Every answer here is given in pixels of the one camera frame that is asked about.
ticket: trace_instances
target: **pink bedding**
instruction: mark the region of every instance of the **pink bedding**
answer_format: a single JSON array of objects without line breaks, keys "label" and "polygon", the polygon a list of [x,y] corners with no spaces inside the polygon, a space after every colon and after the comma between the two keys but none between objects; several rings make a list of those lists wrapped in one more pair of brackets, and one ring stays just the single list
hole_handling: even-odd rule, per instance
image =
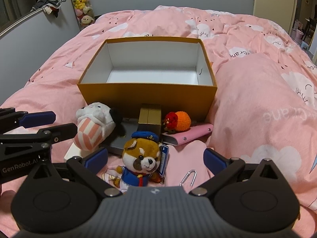
[{"label": "pink bedding", "polygon": [[[194,187],[210,178],[202,161],[206,147],[251,163],[270,157],[302,205],[294,230],[310,237],[317,226],[317,67],[269,20],[164,6],[108,13],[58,49],[2,107],[52,110],[56,125],[75,123],[76,110],[85,106],[76,86],[85,65],[105,39],[128,36],[198,37],[213,62],[218,91],[207,116],[213,133],[206,143],[170,147],[166,185],[178,185],[191,169],[197,171]],[[53,161],[63,161],[70,145],[70,140],[54,145]],[[176,169],[173,161],[183,163]],[[118,164],[120,159],[112,156],[99,176]],[[9,203],[23,179],[2,185],[0,230],[9,236],[18,230]],[[188,183],[184,188],[191,189]]]}]

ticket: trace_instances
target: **stuffed animal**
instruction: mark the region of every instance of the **stuffed animal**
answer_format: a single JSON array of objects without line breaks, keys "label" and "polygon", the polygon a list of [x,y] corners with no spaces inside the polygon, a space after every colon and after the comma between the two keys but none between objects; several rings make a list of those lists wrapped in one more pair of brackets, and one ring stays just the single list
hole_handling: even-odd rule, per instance
[{"label": "stuffed animal", "polygon": [[85,6],[85,0],[76,0],[76,9],[82,10]]},{"label": "stuffed animal", "polygon": [[75,13],[76,13],[76,16],[77,16],[77,17],[83,15],[83,12],[82,12],[81,10],[76,9],[76,8],[75,8]]},{"label": "stuffed animal", "polygon": [[83,11],[84,14],[87,14],[87,12],[88,12],[89,10],[91,10],[91,7],[90,7],[90,6],[85,6],[85,7],[82,9],[82,11]]},{"label": "stuffed animal", "polygon": [[149,131],[136,131],[131,137],[123,149],[125,166],[116,168],[121,179],[117,178],[114,185],[120,190],[127,190],[129,186],[147,186],[149,180],[161,181],[156,172],[161,159],[159,137]]},{"label": "stuffed animal", "polygon": [[82,19],[81,19],[81,26],[83,28],[87,27],[89,24],[94,23],[95,20],[90,17],[89,15],[85,15]]},{"label": "stuffed animal", "polygon": [[187,131],[191,126],[191,118],[186,112],[169,112],[163,120],[163,126],[168,132]]},{"label": "stuffed animal", "polygon": [[74,144],[85,151],[95,149],[112,133],[116,124],[122,122],[122,117],[115,109],[99,102],[78,109],[76,118],[78,131]]}]

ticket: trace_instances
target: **door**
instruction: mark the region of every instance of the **door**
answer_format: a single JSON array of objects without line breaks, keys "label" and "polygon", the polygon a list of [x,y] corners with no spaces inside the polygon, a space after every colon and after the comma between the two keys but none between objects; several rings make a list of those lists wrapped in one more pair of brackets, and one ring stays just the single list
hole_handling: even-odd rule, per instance
[{"label": "door", "polygon": [[290,32],[295,16],[297,0],[254,0],[253,15],[272,20],[286,32]]}]

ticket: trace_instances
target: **price tag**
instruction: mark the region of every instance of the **price tag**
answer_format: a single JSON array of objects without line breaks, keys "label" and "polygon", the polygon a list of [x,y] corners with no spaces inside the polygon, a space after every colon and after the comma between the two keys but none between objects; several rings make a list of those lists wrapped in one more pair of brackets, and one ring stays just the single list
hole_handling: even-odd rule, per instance
[{"label": "price tag", "polygon": [[167,159],[168,159],[168,146],[162,144],[161,146],[161,163],[159,165],[158,173],[163,178],[165,177],[165,171],[167,167]]}]

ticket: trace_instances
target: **box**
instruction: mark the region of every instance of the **box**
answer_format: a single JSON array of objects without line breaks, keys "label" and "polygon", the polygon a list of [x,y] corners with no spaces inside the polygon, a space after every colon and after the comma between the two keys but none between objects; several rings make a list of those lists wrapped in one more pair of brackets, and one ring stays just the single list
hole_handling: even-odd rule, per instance
[{"label": "box", "polygon": [[161,106],[142,104],[138,119],[139,131],[151,131],[156,135],[161,135]]},{"label": "box", "polygon": [[126,37],[99,47],[78,88],[87,104],[104,103],[123,117],[138,118],[142,104],[158,104],[163,116],[185,111],[203,121],[217,85],[200,39]]},{"label": "box", "polygon": [[137,127],[138,119],[124,118],[99,147],[105,147],[109,153],[122,156],[124,144],[131,139],[131,135],[137,131]]}]

